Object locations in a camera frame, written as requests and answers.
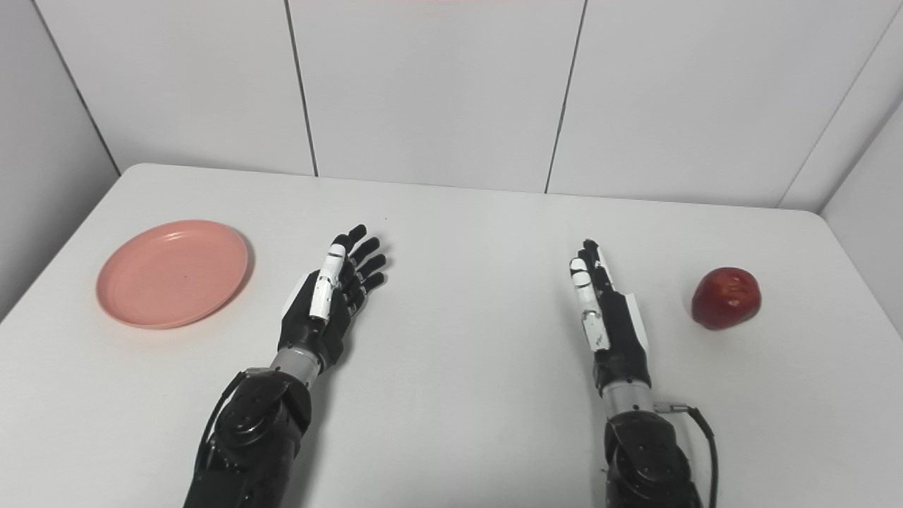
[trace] robotic arm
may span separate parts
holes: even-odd
[[[364,262],[377,238],[351,252],[366,235],[360,224],[336,237],[285,313],[273,363],[240,372],[223,391],[200,441],[185,508],[279,506],[311,424],[309,388],[339,359],[351,318],[385,281],[377,272],[385,256]]]
[[[571,279],[582,308],[583,331],[593,352],[596,389],[608,419],[604,438],[609,464],[606,506],[702,507],[674,427],[658,414],[688,412],[712,447],[709,508],[715,508],[717,456],[712,430],[696,408],[653,401],[646,330],[636,298],[615,289],[605,258],[592,240],[586,240],[572,259]]]

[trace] white table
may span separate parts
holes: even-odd
[[[247,286],[175,330],[107,318],[107,257],[189,218],[245,235]],[[813,214],[139,165],[0,325],[0,503],[181,506],[220,392],[271,361],[292,287],[358,222],[387,244],[388,282],[317,381],[285,506],[603,506],[604,417],[567,270],[587,237],[638,295],[655,391],[715,429],[720,506],[903,498],[903,341]],[[764,306],[710,332],[689,299],[723,265],[755,274]],[[705,496],[704,439],[675,421]]]

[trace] white wall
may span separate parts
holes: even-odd
[[[823,216],[903,334],[903,108],[828,202]]]
[[[903,93],[903,15],[899,11],[881,43],[808,156],[779,206],[820,212]]]
[[[313,174],[282,0],[37,4],[119,167]]]
[[[123,168],[530,192],[584,4],[37,3]],[[819,210],[903,89],[901,4],[589,0],[549,192]]]
[[[590,0],[549,192],[776,206],[899,6]]]
[[[290,0],[320,175],[540,193],[582,0]]]
[[[0,2],[0,318],[115,180],[34,5]]]

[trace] black cable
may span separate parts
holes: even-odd
[[[712,484],[709,492],[709,508],[715,508],[718,501],[718,448],[715,446],[715,433],[712,432],[712,427],[709,426],[709,422],[705,421],[702,412],[698,408],[690,408],[686,411],[686,414],[690,415],[690,418],[696,422],[696,425],[699,426],[699,429],[705,435],[706,440],[709,441],[709,453],[712,456]]]

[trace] apple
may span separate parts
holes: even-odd
[[[716,268],[699,282],[693,295],[693,320],[723,330],[756,315],[762,307],[759,283],[741,268]]]

